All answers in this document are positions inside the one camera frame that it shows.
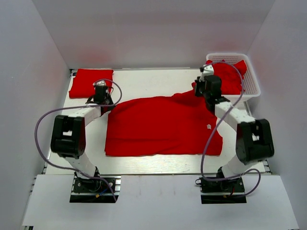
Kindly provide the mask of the red t shirt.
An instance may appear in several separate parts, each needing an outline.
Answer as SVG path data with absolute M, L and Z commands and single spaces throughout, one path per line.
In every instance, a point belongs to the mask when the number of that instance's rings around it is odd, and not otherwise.
M 108 115 L 105 154 L 202 154 L 216 122 L 193 90 L 122 102 Z
M 93 84 L 101 79 L 113 80 L 112 69 L 78 69 L 69 91 L 71 99 L 89 98 L 94 95 Z

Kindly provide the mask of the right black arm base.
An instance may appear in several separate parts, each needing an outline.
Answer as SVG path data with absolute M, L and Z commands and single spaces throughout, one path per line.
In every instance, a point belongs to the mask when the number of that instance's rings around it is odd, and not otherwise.
M 242 178 L 220 182 L 210 182 L 199 177 L 195 184 L 201 190 L 201 203 L 204 204 L 245 204 L 245 187 Z

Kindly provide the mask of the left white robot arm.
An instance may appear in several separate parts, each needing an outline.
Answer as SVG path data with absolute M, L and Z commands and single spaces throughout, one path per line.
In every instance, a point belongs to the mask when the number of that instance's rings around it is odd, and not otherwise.
M 85 128 L 115 108 L 110 91 L 111 87 L 105 85 L 94 86 L 94 95 L 87 100 L 85 108 L 70 115 L 58 115 L 54 120 L 51 151 L 64 158 L 79 177 L 86 178 L 84 184 L 90 191 L 97 191 L 101 187 L 101 179 L 97 167 L 85 153 Z

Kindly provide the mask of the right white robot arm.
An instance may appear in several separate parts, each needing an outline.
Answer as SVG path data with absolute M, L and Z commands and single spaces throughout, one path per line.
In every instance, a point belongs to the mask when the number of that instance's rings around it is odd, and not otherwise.
M 254 170 L 253 165 L 274 155 L 270 123 L 266 119 L 255 119 L 235 108 L 235 105 L 222 96 L 222 81 L 218 76 L 199 76 L 195 80 L 195 95 L 203 96 L 206 108 L 219 118 L 218 124 L 210 134 L 201 159 L 201 176 L 208 182 L 216 182 L 222 191 L 234 185 L 234 179 Z M 215 178 L 203 173 L 205 153 L 221 122 L 226 122 L 236 132 L 236 154 L 220 168 Z

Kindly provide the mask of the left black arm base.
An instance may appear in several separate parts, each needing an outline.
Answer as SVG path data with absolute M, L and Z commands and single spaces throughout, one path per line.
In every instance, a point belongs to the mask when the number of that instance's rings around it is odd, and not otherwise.
M 84 179 L 74 176 L 70 203 L 115 203 L 114 197 L 109 187 L 112 188 L 115 198 L 118 199 L 120 193 L 121 177 L 106 176 L 106 184 L 101 180 Z

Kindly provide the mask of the red t shirts in basket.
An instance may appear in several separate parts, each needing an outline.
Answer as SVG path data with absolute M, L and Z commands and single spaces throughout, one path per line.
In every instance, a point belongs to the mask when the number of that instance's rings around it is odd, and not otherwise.
M 242 79 L 244 79 L 244 74 L 247 71 L 247 66 L 245 61 L 241 60 L 233 66 L 239 71 Z M 222 86 L 221 91 L 222 94 L 225 95 L 240 95 L 242 92 L 242 83 L 239 74 L 237 71 L 225 64 L 225 63 L 216 63 L 213 64 L 214 75 L 221 78 Z

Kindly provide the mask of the folded red t shirt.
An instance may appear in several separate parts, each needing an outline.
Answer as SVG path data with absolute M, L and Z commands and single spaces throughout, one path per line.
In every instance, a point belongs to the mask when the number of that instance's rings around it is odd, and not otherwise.
M 112 69 L 78 69 L 69 91 L 71 99 L 89 98 L 94 95 L 93 84 L 101 79 L 113 80 Z

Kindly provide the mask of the white plastic basket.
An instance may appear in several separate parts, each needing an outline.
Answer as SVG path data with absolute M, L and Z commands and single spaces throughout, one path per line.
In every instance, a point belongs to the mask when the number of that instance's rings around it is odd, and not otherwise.
M 244 74 L 243 79 L 244 94 L 240 100 L 245 102 L 249 99 L 260 96 L 261 91 L 257 81 L 257 77 L 247 55 L 241 53 L 209 53 L 206 56 L 206 60 L 211 60 L 213 62 L 219 62 L 224 60 L 226 63 L 232 65 L 243 60 L 247 66 L 247 71 Z

